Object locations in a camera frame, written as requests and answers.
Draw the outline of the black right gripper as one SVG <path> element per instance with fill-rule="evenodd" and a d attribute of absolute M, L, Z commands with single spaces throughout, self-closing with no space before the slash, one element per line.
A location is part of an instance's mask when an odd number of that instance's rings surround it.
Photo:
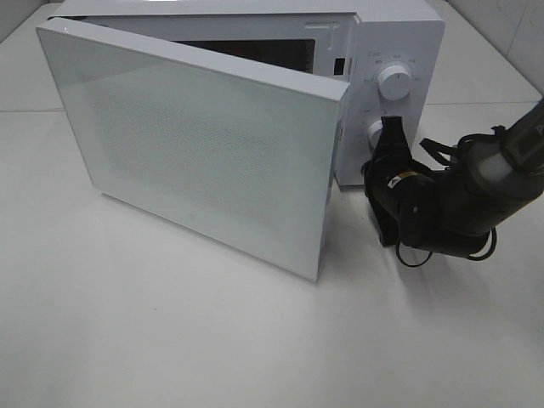
<path fill-rule="evenodd" d="M 411 154 L 401 116 L 383 116 L 382 131 L 371 159 L 363 166 L 365 196 L 383 247 L 399 239 L 399 218 L 404 199 L 431 184 L 431 170 Z"/>

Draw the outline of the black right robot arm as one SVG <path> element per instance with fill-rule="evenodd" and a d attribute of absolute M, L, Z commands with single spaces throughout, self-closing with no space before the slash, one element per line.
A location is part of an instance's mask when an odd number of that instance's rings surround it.
<path fill-rule="evenodd" d="M 413 158 L 401 117 L 382 118 L 361 168 L 380 242 L 486 260 L 497 225 L 543 193 L 543 104 L 491 134 L 469 134 L 453 146 L 423 139 L 420 146 L 442 169 Z"/>

